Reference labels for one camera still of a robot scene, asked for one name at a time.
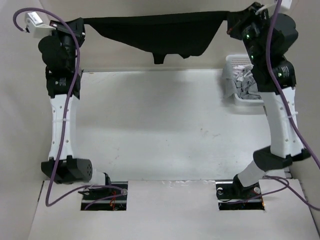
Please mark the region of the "black tank top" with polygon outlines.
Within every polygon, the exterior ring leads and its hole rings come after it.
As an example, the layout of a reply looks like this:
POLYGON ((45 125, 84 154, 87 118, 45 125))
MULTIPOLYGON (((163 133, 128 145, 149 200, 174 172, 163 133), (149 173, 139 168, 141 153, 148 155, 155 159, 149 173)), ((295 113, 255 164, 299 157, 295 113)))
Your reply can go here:
POLYGON ((201 56, 227 15, 227 11, 206 11, 83 21, 102 37, 152 53, 154 64, 161 65, 167 55, 201 56))

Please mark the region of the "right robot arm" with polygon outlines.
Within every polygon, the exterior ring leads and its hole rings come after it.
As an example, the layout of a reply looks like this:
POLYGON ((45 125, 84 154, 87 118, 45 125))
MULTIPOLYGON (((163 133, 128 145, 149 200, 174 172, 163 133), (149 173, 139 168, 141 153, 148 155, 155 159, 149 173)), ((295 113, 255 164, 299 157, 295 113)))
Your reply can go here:
POLYGON ((267 172, 303 161, 311 152, 297 133, 297 81, 294 66, 285 57, 299 36, 295 21, 278 7, 271 13, 254 2, 227 15, 227 34, 244 43, 270 131, 270 145, 256 150, 252 162, 233 178, 229 191, 243 198, 267 172))

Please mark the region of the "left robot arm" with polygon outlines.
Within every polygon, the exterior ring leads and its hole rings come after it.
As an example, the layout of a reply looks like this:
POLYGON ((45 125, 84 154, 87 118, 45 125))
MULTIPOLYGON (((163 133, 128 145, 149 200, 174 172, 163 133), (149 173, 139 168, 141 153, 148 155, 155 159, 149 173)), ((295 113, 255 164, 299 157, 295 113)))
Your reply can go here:
POLYGON ((76 151, 76 111, 80 100, 81 74, 77 68, 78 51, 85 41, 82 18, 62 24, 52 20, 53 30, 42 38, 38 49, 45 63, 46 89, 52 112, 52 140, 48 159, 40 165, 47 177, 57 184, 96 185, 100 199, 112 195, 110 178, 94 169, 89 159, 76 151))

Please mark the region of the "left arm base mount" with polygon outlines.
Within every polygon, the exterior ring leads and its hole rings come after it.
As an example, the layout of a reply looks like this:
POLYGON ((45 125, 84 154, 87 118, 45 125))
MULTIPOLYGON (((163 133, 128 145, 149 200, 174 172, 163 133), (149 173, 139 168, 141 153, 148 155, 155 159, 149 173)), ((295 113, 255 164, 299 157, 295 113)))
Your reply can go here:
POLYGON ((117 188, 85 188, 78 191, 81 195, 81 211, 125 211, 127 195, 120 189, 128 189, 128 182, 112 182, 117 188))

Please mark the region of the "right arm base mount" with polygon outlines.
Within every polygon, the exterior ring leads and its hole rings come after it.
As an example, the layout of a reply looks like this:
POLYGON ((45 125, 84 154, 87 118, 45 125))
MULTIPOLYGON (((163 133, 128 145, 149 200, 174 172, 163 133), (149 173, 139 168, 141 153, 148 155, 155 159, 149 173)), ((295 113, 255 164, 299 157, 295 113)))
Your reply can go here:
POLYGON ((235 192, 232 181, 217 181, 215 186, 218 208, 221 211, 265 210, 261 196, 253 199, 262 193, 259 183, 241 193, 235 192))

